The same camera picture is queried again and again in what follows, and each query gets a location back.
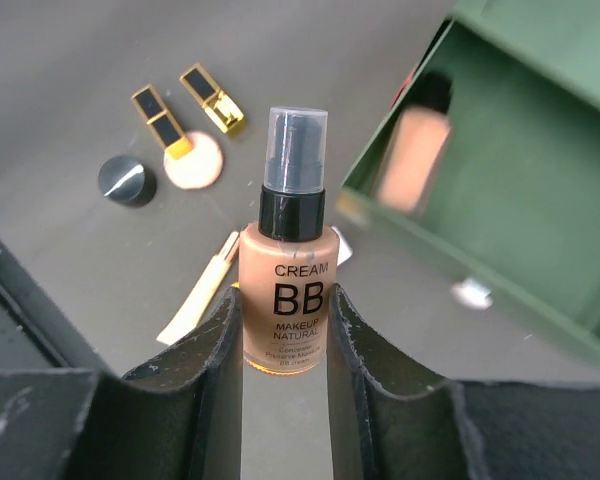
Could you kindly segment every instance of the transparent cap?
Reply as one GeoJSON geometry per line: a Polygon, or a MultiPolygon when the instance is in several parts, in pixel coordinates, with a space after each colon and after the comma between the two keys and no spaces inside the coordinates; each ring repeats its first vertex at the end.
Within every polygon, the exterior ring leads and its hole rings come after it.
{"type": "Polygon", "coordinates": [[[322,191],[327,115],[324,110],[271,109],[265,187],[296,194],[322,191]]]}

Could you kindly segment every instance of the foundation bottle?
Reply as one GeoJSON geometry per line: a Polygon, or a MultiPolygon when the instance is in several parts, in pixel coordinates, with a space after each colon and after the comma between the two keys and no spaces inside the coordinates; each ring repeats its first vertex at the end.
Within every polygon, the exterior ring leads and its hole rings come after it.
{"type": "Polygon", "coordinates": [[[259,221],[240,235],[244,358],[272,374],[320,362],[338,235],[323,225],[327,112],[274,107],[259,221]]]}
{"type": "Polygon", "coordinates": [[[418,216],[451,133],[451,80],[429,72],[413,88],[413,100],[398,118],[382,160],[376,197],[387,207],[418,216]]]}

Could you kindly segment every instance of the gray tabletop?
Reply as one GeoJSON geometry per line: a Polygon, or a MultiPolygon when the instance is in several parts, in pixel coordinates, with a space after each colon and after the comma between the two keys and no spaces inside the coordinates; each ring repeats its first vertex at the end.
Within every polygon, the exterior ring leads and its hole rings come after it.
{"type": "MultiPolygon", "coordinates": [[[[353,246],[338,279],[366,320],[454,378],[600,380],[495,311],[454,304],[449,279],[333,212],[339,182],[452,0],[0,2],[0,237],[118,373],[155,355],[231,229],[256,219],[268,110],[329,111],[327,218],[353,246]],[[245,111],[229,140],[178,82],[201,62],[245,111]],[[129,97],[152,83],[180,123],[213,134],[226,165],[185,192],[129,97]],[[96,177],[130,153],[158,172],[148,206],[102,199],[96,177]],[[373,273],[376,281],[369,281],[373,273]]],[[[227,282],[235,280],[235,269],[227,282]]],[[[244,379],[243,478],[329,478],[324,364],[244,379]]]]}

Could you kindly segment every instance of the black lid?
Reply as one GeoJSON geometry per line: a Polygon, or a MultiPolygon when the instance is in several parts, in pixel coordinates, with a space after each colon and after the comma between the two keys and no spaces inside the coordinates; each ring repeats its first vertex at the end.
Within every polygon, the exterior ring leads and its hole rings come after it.
{"type": "Polygon", "coordinates": [[[451,86],[448,75],[433,70],[427,72],[413,86],[412,100],[408,105],[421,105],[446,115],[451,105],[451,86]]]}
{"type": "Polygon", "coordinates": [[[129,155],[107,160],[98,174],[98,188],[105,198],[123,205],[139,207],[156,193],[156,179],[151,170],[129,155]]]}

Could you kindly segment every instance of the red object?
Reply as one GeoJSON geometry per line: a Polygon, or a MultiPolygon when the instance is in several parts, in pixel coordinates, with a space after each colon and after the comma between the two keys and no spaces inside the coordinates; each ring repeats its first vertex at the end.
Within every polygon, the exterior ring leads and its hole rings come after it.
{"type": "Polygon", "coordinates": [[[411,83],[411,80],[413,80],[413,74],[415,72],[416,72],[415,68],[411,69],[411,71],[409,72],[409,75],[407,75],[407,78],[405,79],[404,83],[400,87],[400,90],[398,90],[398,93],[396,94],[396,98],[394,98],[393,102],[391,102],[391,107],[389,107],[389,109],[393,108],[393,106],[396,104],[396,102],[400,98],[400,95],[402,95],[402,92],[404,92],[404,89],[407,88],[407,86],[411,83]]]}

